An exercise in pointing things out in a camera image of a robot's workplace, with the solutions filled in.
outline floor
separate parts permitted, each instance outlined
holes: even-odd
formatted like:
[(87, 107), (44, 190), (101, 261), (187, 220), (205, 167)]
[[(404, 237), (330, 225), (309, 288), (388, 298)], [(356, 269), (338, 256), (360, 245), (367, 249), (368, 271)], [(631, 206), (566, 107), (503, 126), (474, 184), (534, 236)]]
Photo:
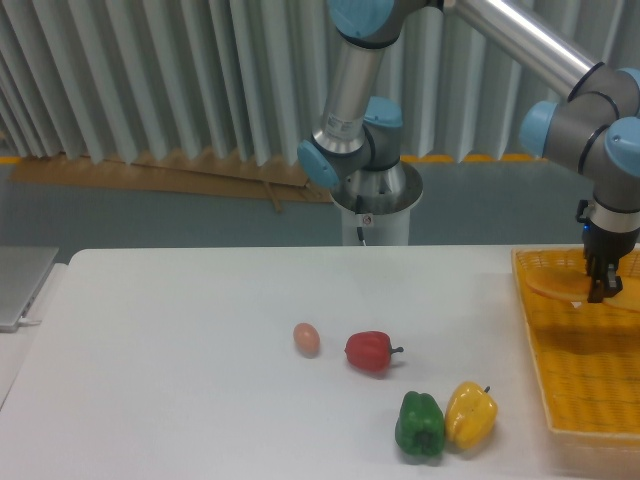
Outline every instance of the floor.
[[(67, 263), (89, 248), (340, 245), (330, 204), (43, 186), (0, 165), (0, 245), (52, 245)], [(425, 191), (410, 244), (580, 243), (574, 220), (591, 183), (546, 162), (418, 164)]]

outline robotic arm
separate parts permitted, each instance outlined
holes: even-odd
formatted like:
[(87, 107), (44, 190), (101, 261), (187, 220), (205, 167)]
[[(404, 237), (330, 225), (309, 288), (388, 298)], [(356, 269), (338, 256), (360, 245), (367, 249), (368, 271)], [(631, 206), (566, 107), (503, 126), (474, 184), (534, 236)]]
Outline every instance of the robotic arm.
[(582, 200), (576, 215), (584, 224), (589, 301), (622, 290), (619, 260), (640, 234), (640, 70), (610, 69), (506, 0), (329, 0), (329, 7), (345, 41), (324, 113), (298, 148), (311, 180), (331, 188), (334, 201), (355, 215), (388, 215), (417, 203), (420, 177), (399, 162), (400, 109), (370, 99), (371, 89), (384, 49), (408, 15), (424, 7), (451, 10), (566, 99), (535, 105), (520, 141), (594, 181), (593, 200)]

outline yellow basket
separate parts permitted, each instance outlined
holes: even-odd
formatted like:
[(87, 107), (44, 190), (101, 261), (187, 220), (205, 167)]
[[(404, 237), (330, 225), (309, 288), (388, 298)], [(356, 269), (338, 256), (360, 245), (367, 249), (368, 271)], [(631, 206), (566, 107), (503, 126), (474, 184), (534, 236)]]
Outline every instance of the yellow basket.
[[(514, 250), (512, 266), (549, 429), (640, 446), (640, 313), (529, 289), (532, 269), (584, 270), (582, 249)], [(640, 277), (640, 251), (623, 258), (618, 272)]]

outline cable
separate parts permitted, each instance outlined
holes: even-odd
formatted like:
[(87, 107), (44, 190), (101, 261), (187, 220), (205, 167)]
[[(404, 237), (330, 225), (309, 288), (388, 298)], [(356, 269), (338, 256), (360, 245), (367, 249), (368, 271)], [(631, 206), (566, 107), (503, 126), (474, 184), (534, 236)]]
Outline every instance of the cable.
[[(356, 215), (362, 215), (362, 203), (363, 203), (363, 198), (358, 195), (356, 197)], [(356, 227), (356, 233), (358, 234), (358, 240), (360, 240), (360, 243), (362, 243), (363, 247), (367, 246), (367, 242), (364, 241), (364, 230), (362, 229), (361, 226)]]

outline brown egg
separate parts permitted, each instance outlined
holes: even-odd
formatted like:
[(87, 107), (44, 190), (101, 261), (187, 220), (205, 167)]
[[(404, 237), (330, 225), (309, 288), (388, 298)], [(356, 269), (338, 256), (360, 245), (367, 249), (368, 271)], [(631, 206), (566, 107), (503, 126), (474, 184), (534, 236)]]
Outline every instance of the brown egg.
[(293, 340), (300, 351), (307, 356), (315, 356), (320, 350), (320, 335), (308, 323), (296, 325), (296, 328), (293, 329)]

